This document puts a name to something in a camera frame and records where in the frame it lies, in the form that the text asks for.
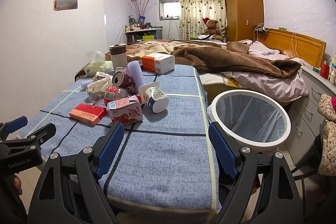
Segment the person's left hand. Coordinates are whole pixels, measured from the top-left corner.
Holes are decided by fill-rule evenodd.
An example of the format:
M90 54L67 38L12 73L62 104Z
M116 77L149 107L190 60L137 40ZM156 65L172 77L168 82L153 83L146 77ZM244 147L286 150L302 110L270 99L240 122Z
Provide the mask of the person's left hand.
M23 193L21 179L16 174L13 174L9 176L9 183L12 194L15 194L16 196L21 196Z

